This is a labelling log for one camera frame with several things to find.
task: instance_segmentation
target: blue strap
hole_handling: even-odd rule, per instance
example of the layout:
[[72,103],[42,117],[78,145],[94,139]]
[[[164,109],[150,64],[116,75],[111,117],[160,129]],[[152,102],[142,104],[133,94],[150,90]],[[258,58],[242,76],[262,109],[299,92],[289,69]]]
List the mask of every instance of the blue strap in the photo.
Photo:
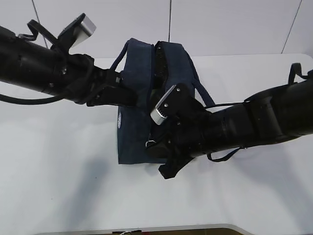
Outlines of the blue strap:
[[121,53],[118,55],[118,57],[113,62],[110,70],[116,70],[118,64],[121,62],[121,60],[124,58],[124,56],[125,56],[125,54],[127,52],[128,44],[129,44],[129,40],[125,43]]
[[190,58],[190,55],[187,52],[186,52],[186,54],[187,54],[187,57],[189,59],[189,63],[190,63],[190,66],[192,68],[192,72],[194,75],[194,80],[192,81],[192,84],[195,86],[195,88],[199,92],[199,94],[200,94],[200,96],[201,96],[201,98],[204,101],[206,106],[214,105],[215,103],[214,103],[212,97],[209,95],[207,90],[204,88],[204,86],[200,82],[200,79],[199,79],[199,76],[197,74],[195,65],[194,65],[192,59]]

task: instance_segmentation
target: wire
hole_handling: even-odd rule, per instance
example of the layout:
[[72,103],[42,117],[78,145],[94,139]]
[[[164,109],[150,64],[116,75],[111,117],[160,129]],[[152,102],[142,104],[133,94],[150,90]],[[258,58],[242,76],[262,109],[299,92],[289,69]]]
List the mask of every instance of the wire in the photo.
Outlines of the wire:
[[11,103],[11,104],[21,104],[21,105],[38,105],[38,104],[49,104],[61,99],[64,99],[69,94],[69,91],[64,91],[60,95],[44,98],[44,99],[19,99],[10,96],[0,94],[0,101]]
[[75,96],[75,93],[77,92],[77,90],[81,89],[85,85],[85,82],[89,79],[89,77],[92,74],[93,61],[88,56],[85,56],[85,59],[87,59],[89,63],[86,75],[82,77],[81,79],[77,79],[71,84],[69,84],[65,88],[65,90],[59,95],[49,97],[49,98],[43,98],[43,99],[20,99],[20,98],[14,98],[14,97],[0,94],[0,101],[11,103],[11,104],[20,104],[20,105],[39,105],[39,104],[49,104],[49,103],[53,103],[56,101],[60,101],[62,99],[67,98],[68,96]]
[[[38,16],[38,12],[37,12],[37,9],[36,9],[36,6],[35,6],[35,3],[34,3],[34,0],[31,0],[32,4],[33,4],[33,8],[35,10],[35,14],[36,14],[36,18],[37,18],[37,21],[38,23],[40,23],[40,20],[39,20],[39,16]],[[44,38],[44,42],[45,42],[45,47],[48,49],[48,44],[47,44],[47,41],[45,39],[45,37],[43,36]]]
[[125,231],[125,232],[122,232],[120,235],[124,235],[124,234],[128,234],[128,233],[132,233],[132,232]]
[[222,107],[222,106],[233,106],[236,104],[242,104],[242,103],[225,103],[225,104],[214,104],[210,106],[206,106],[205,109],[214,108],[214,107]]

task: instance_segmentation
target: white table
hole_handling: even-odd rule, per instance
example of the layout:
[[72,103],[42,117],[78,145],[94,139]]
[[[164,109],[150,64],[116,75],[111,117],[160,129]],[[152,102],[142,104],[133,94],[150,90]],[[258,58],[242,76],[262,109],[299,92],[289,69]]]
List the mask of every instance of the white table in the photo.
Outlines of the white table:
[[[286,84],[294,62],[304,73],[313,68],[303,54],[193,60],[217,103]],[[112,59],[96,63],[107,68]],[[45,96],[3,83],[0,91]],[[0,103],[0,110],[0,234],[216,227],[256,235],[313,233],[313,136],[242,150],[225,163],[198,157],[164,180],[156,164],[117,164],[116,107],[60,101]]]

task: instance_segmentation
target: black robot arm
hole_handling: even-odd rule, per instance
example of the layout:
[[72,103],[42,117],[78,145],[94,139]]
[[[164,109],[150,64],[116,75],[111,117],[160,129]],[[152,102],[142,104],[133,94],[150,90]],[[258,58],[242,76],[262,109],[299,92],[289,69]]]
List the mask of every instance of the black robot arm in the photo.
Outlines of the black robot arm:
[[[94,24],[82,14],[55,38],[42,25],[28,23],[32,35],[18,37],[0,26],[0,81],[52,95],[46,99],[25,100],[0,95],[0,101],[15,104],[46,104],[61,99],[78,104],[134,106],[136,94],[123,86],[123,78],[114,70],[93,65],[88,55],[70,55],[68,50],[91,36]],[[35,41],[42,34],[51,49]]]
[[[52,97],[18,99],[0,94],[0,101],[36,105],[68,99],[88,106],[136,105],[136,93],[123,85],[120,73],[94,66],[94,59],[88,55],[69,54],[72,46],[95,31],[95,25],[85,14],[58,38],[36,21],[30,21],[28,27],[32,34],[18,37],[0,27],[0,81]],[[52,43],[50,49],[31,42],[39,34]],[[306,81],[295,83],[296,74]],[[168,129],[163,136],[146,143],[146,151],[151,156],[166,158],[167,163],[159,170],[166,179],[173,178],[199,155],[206,154],[209,160],[221,162],[243,148],[312,134],[312,104],[313,70],[302,75],[299,64],[292,65],[288,84],[257,93],[242,103],[227,104],[231,107],[214,113],[192,98],[184,84],[177,84],[151,112],[157,125],[164,121],[170,125],[166,125]],[[237,149],[224,158],[211,158],[212,153],[231,148]]]
[[[294,82],[296,74],[306,81]],[[151,117],[157,124],[162,124],[159,120],[172,124],[164,136],[149,141],[146,150],[151,156],[167,158],[167,163],[159,168],[165,179],[175,177],[199,155],[222,162],[240,149],[312,134],[313,70],[303,76],[300,64],[293,64],[288,84],[230,105],[233,106],[211,113],[189,96],[184,84],[173,86],[162,97]],[[211,158],[214,152],[232,148],[237,149],[221,159]]]

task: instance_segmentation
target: black strap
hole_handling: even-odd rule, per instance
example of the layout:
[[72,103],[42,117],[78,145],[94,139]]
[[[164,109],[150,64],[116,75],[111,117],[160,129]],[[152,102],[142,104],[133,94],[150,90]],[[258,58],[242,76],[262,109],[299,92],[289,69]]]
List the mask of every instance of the black strap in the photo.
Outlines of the black strap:
[[242,102],[240,102],[240,103],[214,104],[214,105],[206,106],[205,109],[210,109],[210,108],[215,108],[215,107],[223,107],[223,106],[233,106],[233,105],[237,105],[237,104],[242,104]]
[[202,100],[204,101],[206,106],[210,106],[215,104],[212,97],[210,96],[210,94],[207,92],[207,90],[205,89],[205,87],[201,84],[198,73],[196,71],[196,67],[194,65],[194,62],[192,61],[190,55],[186,52],[191,69],[192,69],[192,73],[194,76],[194,80],[192,81],[192,84],[194,85],[194,87],[197,89],[198,93],[200,94]]
[[291,85],[294,83],[295,76],[298,75],[299,77],[303,79],[310,79],[313,78],[313,70],[308,71],[308,75],[302,74],[301,64],[300,63],[294,63],[291,65],[289,78],[288,78],[288,85]]
[[161,165],[158,170],[165,179],[171,179],[174,178],[177,173],[193,159],[194,158],[188,156],[168,158],[166,164]]
[[107,80],[109,79],[109,76],[113,76],[115,79],[117,78],[117,76],[119,75],[119,73],[109,69],[107,71],[107,76],[106,76],[106,80],[99,84],[88,96],[86,96],[84,99],[80,100],[78,102],[78,104],[85,104],[88,101],[90,101],[91,99],[93,99],[100,91],[102,91],[105,87],[109,86]]
[[111,65],[110,70],[116,70],[118,64],[119,64],[119,63],[121,62],[121,60],[124,58],[124,56],[125,56],[125,54],[126,54],[126,52],[127,52],[127,49],[128,49],[129,41],[130,41],[130,40],[128,40],[128,41],[125,43],[125,45],[124,45],[122,51],[120,52],[120,54],[118,55],[118,57],[115,59],[115,61],[114,61],[113,64]]
[[218,158],[218,159],[212,159],[211,153],[207,154],[208,160],[215,162],[215,163],[220,163],[220,162],[225,162],[228,159],[230,159],[235,153],[237,153],[240,149],[244,149],[243,147],[237,148],[230,153],[228,153],[225,157]]
[[44,36],[49,42],[52,43],[53,49],[58,51],[60,55],[67,60],[68,51],[65,50],[65,48],[60,44],[57,38],[55,38],[45,27],[43,27],[40,23],[38,23],[35,20],[31,20],[27,24],[29,30],[32,32],[33,35],[28,34],[19,34],[19,38],[26,40],[26,41],[35,41],[38,37],[38,34],[40,33],[42,36]]

